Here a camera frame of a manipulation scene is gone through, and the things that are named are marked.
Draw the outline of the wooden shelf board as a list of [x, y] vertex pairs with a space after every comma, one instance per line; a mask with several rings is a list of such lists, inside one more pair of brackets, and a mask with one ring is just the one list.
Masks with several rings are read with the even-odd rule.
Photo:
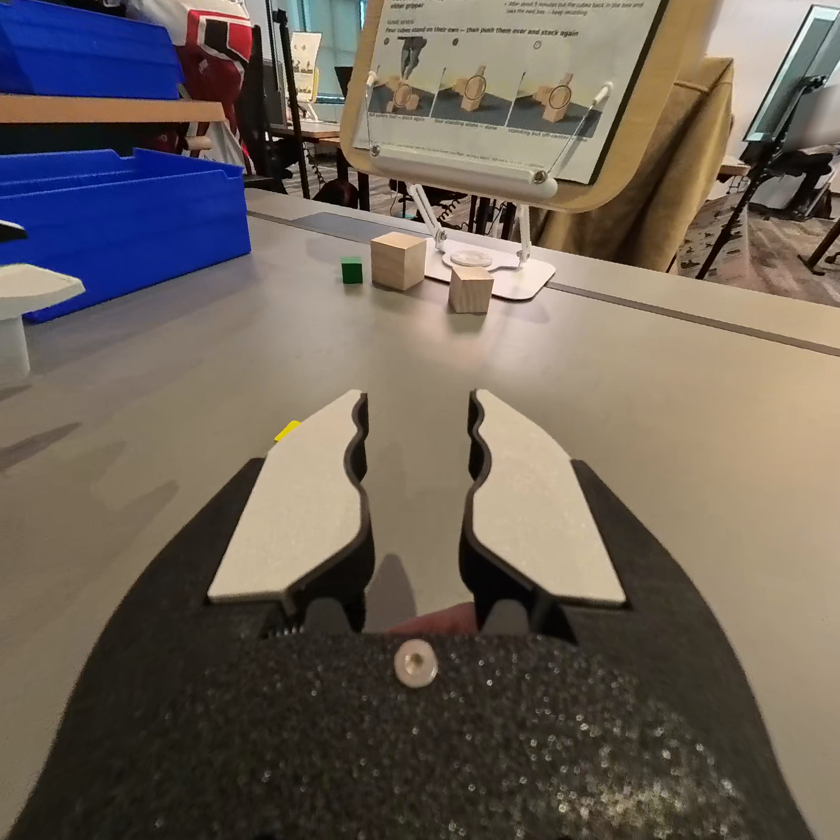
[[225, 123], [215, 101], [1, 95], [2, 125]]

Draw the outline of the blue plastic bin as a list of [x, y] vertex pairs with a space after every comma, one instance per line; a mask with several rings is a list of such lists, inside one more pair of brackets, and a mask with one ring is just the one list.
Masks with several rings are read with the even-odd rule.
[[251, 250], [244, 169], [152, 150], [4, 155], [1, 211], [27, 233], [2, 245], [2, 265], [53, 270], [85, 288], [27, 311], [35, 323]]

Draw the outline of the black tripod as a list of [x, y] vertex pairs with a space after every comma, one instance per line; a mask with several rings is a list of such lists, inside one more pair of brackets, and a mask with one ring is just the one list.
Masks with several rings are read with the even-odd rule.
[[742, 136], [739, 160], [748, 166], [738, 204], [707, 252], [696, 278], [706, 280], [754, 194], [785, 175], [788, 158], [838, 145], [838, 6], [813, 4], [795, 32]]

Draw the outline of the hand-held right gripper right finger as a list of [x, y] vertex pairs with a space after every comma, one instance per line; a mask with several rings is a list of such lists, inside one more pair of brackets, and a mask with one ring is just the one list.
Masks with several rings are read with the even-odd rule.
[[627, 604], [572, 457], [540, 425], [490, 391], [469, 394], [469, 474], [462, 578], [469, 561], [495, 566], [549, 604]]

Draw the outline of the printed instruction sheet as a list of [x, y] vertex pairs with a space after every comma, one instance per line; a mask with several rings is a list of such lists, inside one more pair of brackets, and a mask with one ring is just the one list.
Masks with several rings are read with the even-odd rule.
[[666, 6], [384, 2], [353, 146], [592, 184]]

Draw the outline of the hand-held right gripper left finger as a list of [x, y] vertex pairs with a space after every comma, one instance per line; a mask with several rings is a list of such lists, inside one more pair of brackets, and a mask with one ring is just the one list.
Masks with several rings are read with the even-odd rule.
[[319, 574], [364, 543], [370, 525], [355, 457], [367, 395], [351, 389], [274, 443], [206, 596], [211, 603], [302, 604]]

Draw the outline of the large pale wooden cube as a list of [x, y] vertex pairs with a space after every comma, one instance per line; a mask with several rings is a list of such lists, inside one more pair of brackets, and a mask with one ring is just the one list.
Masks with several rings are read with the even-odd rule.
[[408, 291], [424, 280], [427, 238], [391, 232], [373, 238], [370, 248], [374, 285]]

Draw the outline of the black office chair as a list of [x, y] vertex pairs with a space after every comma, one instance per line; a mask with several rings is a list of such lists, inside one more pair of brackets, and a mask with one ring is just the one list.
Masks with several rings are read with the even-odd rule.
[[294, 139], [278, 135], [271, 127], [273, 118], [280, 116], [280, 93], [275, 68], [263, 55], [263, 38], [259, 26], [253, 29], [254, 44], [251, 68], [257, 82], [255, 111], [255, 150], [252, 157], [260, 175], [270, 177], [271, 190], [287, 194], [286, 181], [293, 178], [299, 163], [298, 147]]

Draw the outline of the blue storage bin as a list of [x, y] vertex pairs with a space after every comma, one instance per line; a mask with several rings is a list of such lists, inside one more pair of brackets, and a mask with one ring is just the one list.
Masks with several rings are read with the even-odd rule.
[[1, 3], [3, 94], [176, 101], [183, 81], [161, 26], [56, 3]]

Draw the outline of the red and white garment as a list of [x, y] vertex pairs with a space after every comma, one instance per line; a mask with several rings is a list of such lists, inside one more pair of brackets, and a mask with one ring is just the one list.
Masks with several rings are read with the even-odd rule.
[[126, 1], [126, 14], [166, 29], [182, 65], [189, 99], [218, 102], [227, 127], [213, 140], [211, 159], [254, 174], [235, 112], [249, 66], [254, 32], [245, 2]]

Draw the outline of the medium pale wooden cube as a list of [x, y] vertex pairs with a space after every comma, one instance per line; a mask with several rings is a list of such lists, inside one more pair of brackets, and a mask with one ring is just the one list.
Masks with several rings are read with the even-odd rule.
[[455, 266], [451, 269], [448, 308], [454, 313], [487, 314], [494, 278], [486, 268]]

